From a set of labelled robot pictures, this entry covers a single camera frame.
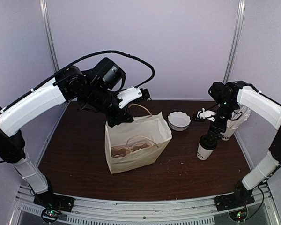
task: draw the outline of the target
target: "white wall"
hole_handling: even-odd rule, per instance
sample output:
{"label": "white wall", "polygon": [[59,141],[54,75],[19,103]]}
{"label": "white wall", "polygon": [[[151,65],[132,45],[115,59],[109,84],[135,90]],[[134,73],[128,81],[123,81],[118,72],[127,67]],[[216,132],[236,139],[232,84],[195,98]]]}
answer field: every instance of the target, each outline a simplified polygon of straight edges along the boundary
{"label": "white wall", "polygon": [[[39,0],[0,1],[0,106],[5,107],[53,74]],[[26,151],[37,161],[64,106],[22,129]],[[7,224],[21,179],[11,165],[0,164],[0,225]]]}
{"label": "white wall", "polygon": [[[253,83],[281,103],[281,0],[246,1],[243,31],[230,80]],[[256,165],[267,153],[276,131],[253,113],[239,132]],[[269,185],[281,217],[281,169],[269,180]]]}
{"label": "white wall", "polygon": [[[225,74],[237,7],[235,0],[48,1],[60,67],[101,50],[136,55],[156,69],[145,85],[154,99],[210,99],[210,84]],[[126,72],[126,86],[150,76],[134,60],[110,57]],[[77,65],[92,68],[101,58]]]}

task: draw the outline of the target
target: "wood surface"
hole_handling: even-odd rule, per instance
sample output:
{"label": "wood surface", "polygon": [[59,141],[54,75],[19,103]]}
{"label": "wood surface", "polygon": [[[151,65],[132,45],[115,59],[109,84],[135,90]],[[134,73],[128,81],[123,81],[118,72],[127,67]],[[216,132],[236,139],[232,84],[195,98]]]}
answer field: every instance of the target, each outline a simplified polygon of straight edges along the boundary
{"label": "wood surface", "polygon": [[[183,111],[192,116],[214,102],[141,104],[153,114],[162,111],[167,120],[170,112]],[[234,184],[250,171],[234,136],[219,141],[208,160],[197,158],[199,138],[209,127],[205,121],[192,122],[183,132],[172,131],[172,140],[154,164],[110,175],[104,152],[105,115],[78,112],[77,108],[76,102],[68,106],[40,165],[56,193],[124,201],[187,199],[232,192]],[[146,115],[136,106],[131,112],[134,116]]]}

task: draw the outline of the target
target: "bag handle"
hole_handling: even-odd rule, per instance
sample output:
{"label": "bag handle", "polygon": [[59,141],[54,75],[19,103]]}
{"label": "bag handle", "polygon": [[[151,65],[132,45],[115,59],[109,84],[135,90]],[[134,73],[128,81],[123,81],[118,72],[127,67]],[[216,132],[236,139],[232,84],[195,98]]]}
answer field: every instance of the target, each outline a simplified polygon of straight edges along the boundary
{"label": "bag handle", "polygon": [[148,137],[145,137],[145,136],[136,135],[136,136],[133,136],[133,137],[131,137],[131,138],[129,138],[129,139],[127,140],[127,142],[126,142],[126,147],[127,147],[128,149],[131,148],[131,147],[128,146],[129,141],[132,140],[132,139],[134,139],[134,138],[144,138],[144,139],[147,139],[147,140],[151,141],[156,147],[159,148],[158,144],[157,144],[156,142],[154,142],[152,139],[150,139],[150,138],[148,138]]}
{"label": "bag handle", "polygon": [[152,113],[150,112],[150,110],[147,109],[146,107],[142,106],[142,105],[139,105],[139,104],[136,104],[136,103],[131,103],[131,104],[128,106],[128,108],[130,108],[130,107],[133,106],[133,105],[138,106],[138,107],[143,108],[144,110],[146,110],[146,111],[150,114],[147,118],[150,118],[150,117],[152,116]]}

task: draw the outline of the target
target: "white tote bag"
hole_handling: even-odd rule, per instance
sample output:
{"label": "white tote bag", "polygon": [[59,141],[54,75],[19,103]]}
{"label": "white tote bag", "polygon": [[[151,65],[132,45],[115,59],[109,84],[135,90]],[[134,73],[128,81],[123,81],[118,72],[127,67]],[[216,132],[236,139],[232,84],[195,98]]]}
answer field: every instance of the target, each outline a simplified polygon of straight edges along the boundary
{"label": "white tote bag", "polygon": [[[133,119],[132,123],[114,127],[105,125],[105,154],[111,174],[154,163],[172,139],[172,132],[161,112]],[[125,148],[126,153],[112,154],[111,149],[118,147]]]}

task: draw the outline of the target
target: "white bowl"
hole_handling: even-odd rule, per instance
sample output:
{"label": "white bowl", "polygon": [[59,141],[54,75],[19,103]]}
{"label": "white bowl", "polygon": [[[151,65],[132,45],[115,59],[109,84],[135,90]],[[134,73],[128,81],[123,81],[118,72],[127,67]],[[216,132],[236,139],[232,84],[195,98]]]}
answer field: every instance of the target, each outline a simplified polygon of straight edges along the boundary
{"label": "white bowl", "polygon": [[168,116],[170,128],[176,131],[183,131],[188,128],[191,118],[184,112],[171,112]]}

